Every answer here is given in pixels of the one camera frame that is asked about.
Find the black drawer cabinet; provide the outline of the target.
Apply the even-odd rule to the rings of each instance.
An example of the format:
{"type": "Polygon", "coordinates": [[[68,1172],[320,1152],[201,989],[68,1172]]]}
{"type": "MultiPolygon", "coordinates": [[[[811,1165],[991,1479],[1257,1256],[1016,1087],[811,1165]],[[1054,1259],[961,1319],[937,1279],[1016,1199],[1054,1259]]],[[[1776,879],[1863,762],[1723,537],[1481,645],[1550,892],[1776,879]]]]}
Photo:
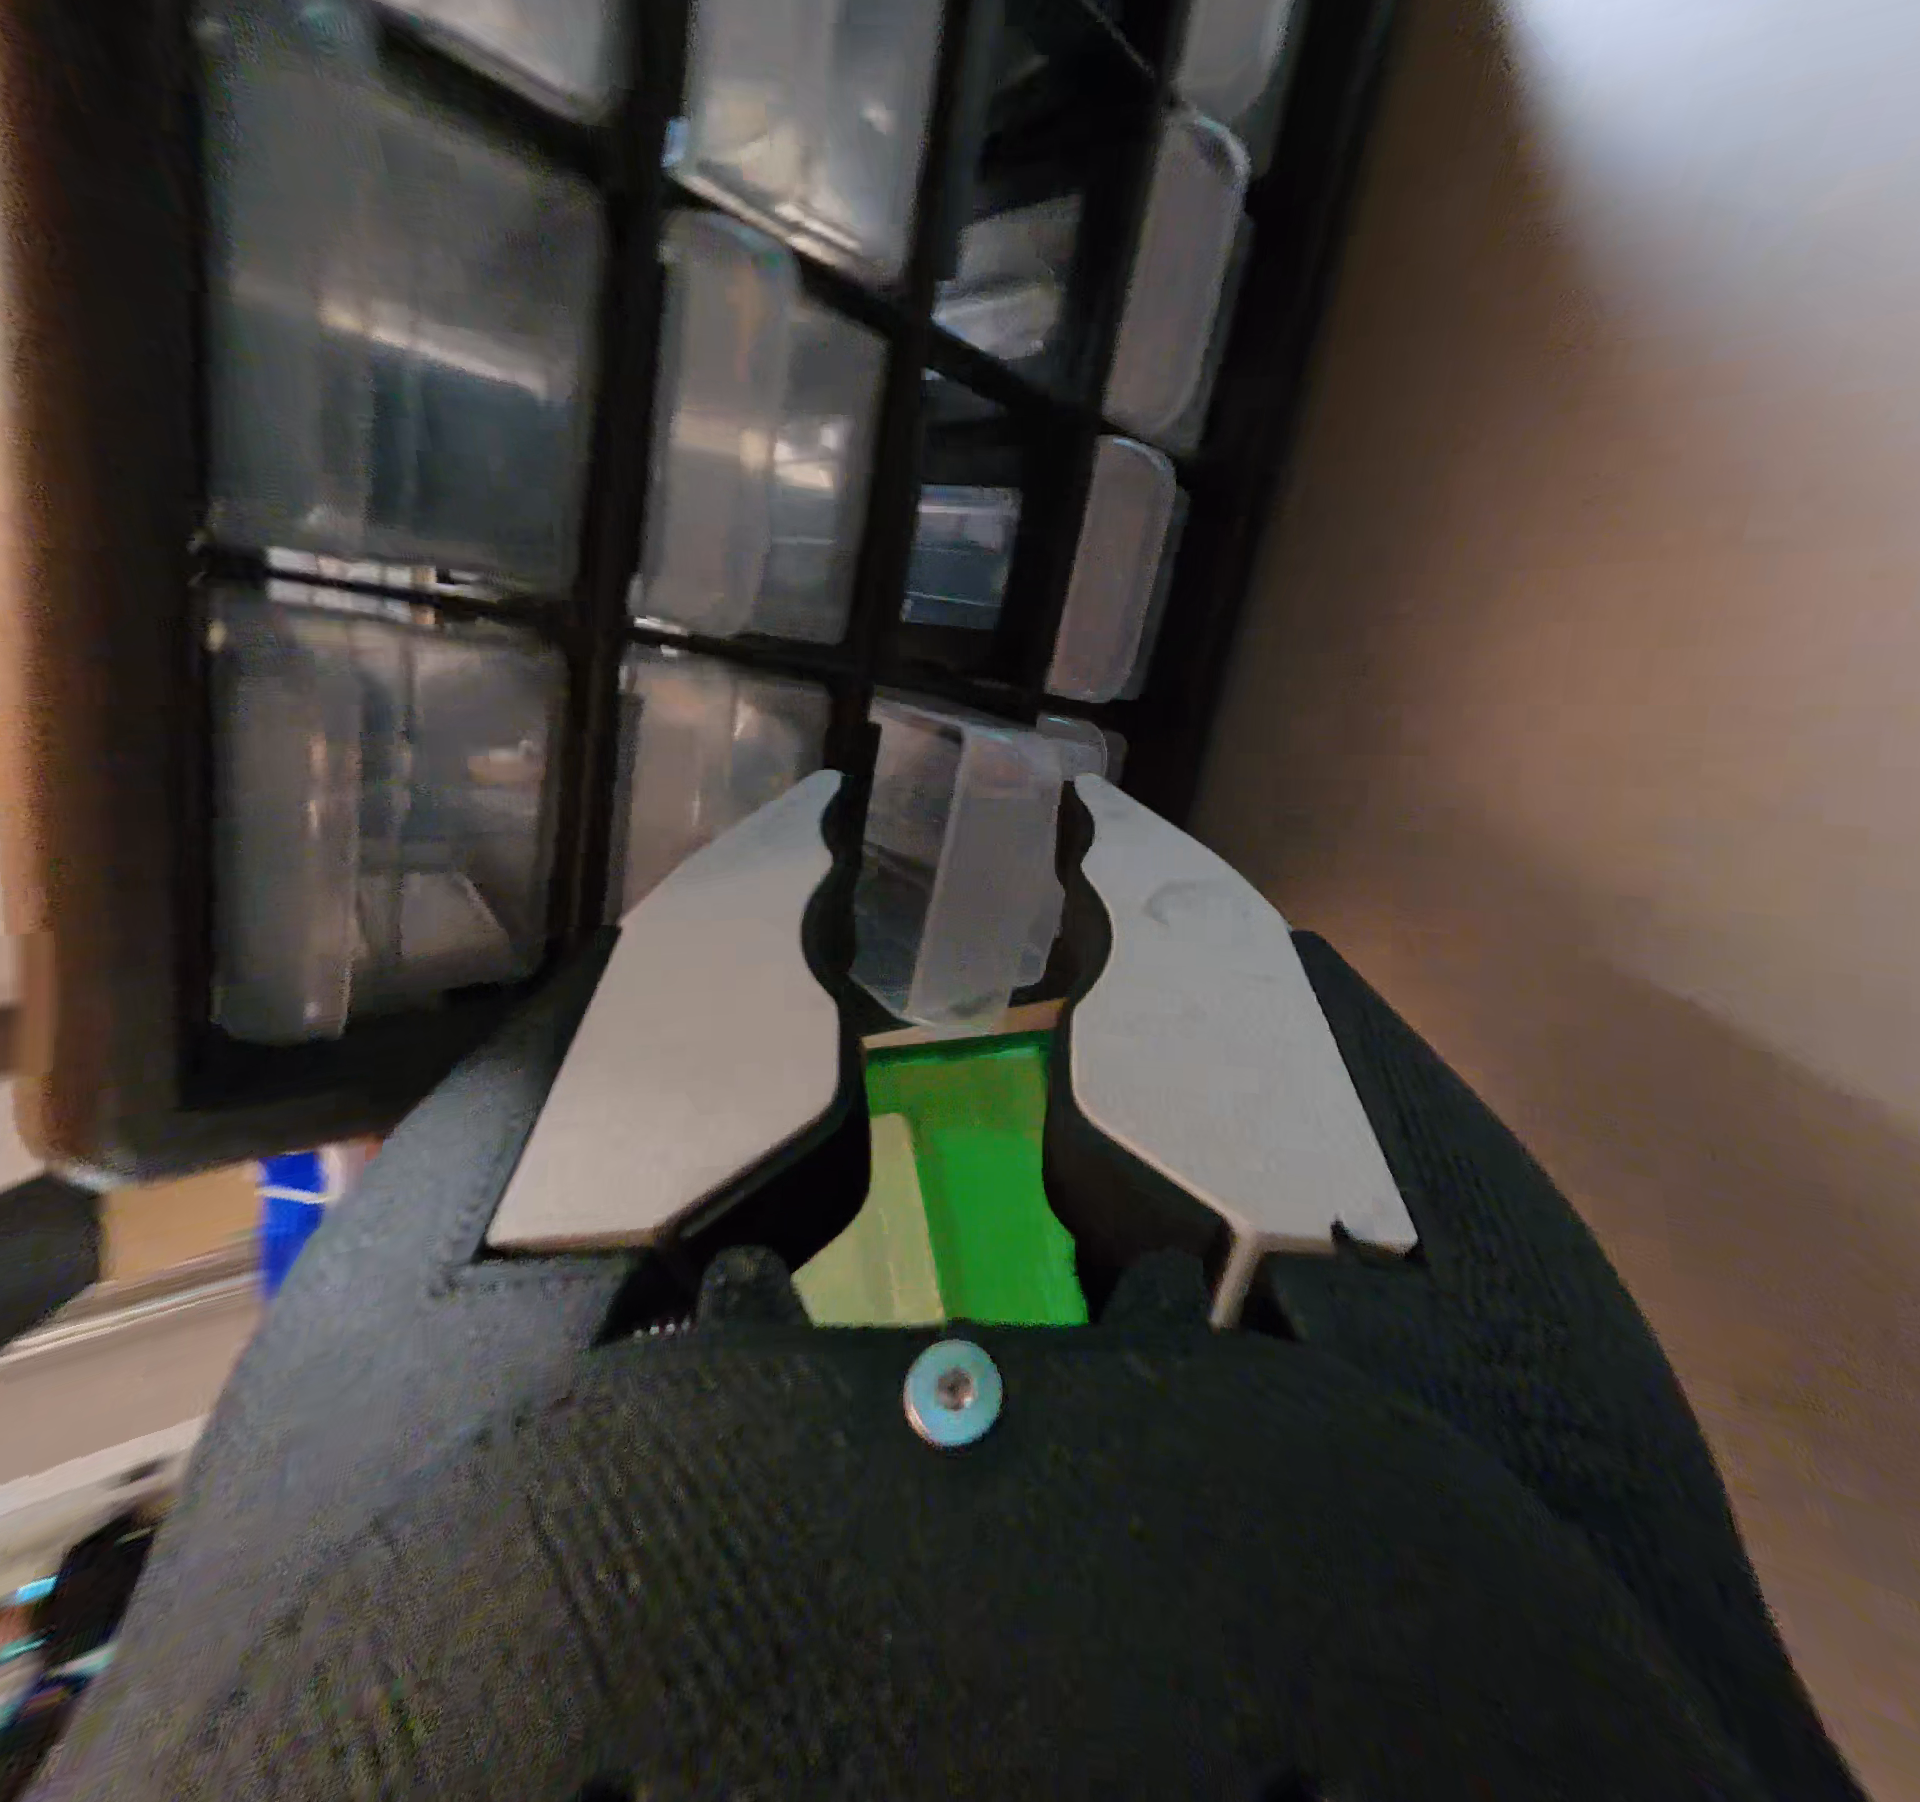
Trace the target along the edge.
{"type": "Polygon", "coordinates": [[[1399,0],[4,0],[13,1117],[383,1132],[661,818],[1085,708],[1194,812],[1399,0]]]}

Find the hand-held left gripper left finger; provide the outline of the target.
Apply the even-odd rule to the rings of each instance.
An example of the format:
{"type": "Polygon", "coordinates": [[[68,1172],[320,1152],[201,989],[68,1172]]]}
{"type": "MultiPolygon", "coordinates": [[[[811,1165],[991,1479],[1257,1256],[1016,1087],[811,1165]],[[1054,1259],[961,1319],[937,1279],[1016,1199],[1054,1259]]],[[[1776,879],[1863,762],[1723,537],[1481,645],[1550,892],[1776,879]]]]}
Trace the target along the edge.
{"type": "Polygon", "coordinates": [[[852,1224],[872,1141],[830,982],[846,788],[841,770],[805,776],[628,910],[492,1215],[492,1254],[817,1256],[852,1224]]]}

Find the set of clear cabinet drawers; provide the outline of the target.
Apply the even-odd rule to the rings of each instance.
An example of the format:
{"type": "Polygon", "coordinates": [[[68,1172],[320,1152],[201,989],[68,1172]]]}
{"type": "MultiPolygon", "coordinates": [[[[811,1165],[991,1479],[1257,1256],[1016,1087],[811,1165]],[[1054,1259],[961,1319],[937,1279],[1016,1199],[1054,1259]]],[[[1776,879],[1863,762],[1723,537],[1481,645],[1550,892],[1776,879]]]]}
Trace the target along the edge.
{"type": "Polygon", "coordinates": [[[507,996],[897,693],[1187,740],[1317,0],[194,0],[206,1020],[507,996]]]}

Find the blue container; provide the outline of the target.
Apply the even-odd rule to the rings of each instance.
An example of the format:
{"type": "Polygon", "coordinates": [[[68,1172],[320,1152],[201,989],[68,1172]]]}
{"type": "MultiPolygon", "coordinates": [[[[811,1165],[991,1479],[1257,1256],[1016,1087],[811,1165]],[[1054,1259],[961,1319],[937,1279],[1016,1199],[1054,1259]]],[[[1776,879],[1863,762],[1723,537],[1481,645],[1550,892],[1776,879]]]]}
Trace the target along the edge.
{"type": "Polygon", "coordinates": [[[257,1280],[272,1303],[325,1216],[349,1194],[360,1170],[349,1142],[261,1158],[254,1168],[257,1280]]]}

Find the green plastic bin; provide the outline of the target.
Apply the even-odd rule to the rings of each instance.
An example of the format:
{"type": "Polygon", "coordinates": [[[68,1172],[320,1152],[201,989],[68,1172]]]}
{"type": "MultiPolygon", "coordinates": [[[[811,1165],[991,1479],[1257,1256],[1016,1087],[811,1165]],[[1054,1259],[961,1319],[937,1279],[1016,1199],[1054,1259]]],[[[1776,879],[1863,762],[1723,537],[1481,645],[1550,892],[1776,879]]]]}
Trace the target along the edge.
{"type": "Polygon", "coordinates": [[[1044,1187],[1051,1030],[867,1048],[871,1189],[793,1287],[826,1328],[1081,1328],[1077,1244],[1044,1187]]]}

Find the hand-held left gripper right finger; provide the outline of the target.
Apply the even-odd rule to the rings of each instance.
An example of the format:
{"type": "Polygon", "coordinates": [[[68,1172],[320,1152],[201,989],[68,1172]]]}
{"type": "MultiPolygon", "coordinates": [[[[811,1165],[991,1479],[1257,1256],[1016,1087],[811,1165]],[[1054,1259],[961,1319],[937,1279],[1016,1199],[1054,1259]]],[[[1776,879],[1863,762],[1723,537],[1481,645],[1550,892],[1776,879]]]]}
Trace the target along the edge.
{"type": "Polygon", "coordinates": [[[1194,1263],[1236,1327],[1275,1259],[1421,1241],[1292,926],[1102,776],[1063,810],[1073,982],[1054,1035],[1054,1215],[1092,1310],[1194,1263]]]}

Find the clear plastic drawer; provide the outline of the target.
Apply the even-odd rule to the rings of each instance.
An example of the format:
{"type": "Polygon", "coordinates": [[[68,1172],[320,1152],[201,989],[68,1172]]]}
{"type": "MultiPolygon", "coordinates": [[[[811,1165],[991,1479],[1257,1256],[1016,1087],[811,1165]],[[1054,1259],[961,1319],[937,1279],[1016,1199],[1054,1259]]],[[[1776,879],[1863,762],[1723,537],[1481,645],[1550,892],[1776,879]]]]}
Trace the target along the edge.
{"type": "Polygon", "coordinates": [[[1036,725],[878,693],[855,886],[852,982],[938,1039],[989,1033],[1044,981],[1065,913],[1063,792],[1117,782],[1126,740],[1070,715],[1036,725]]]}

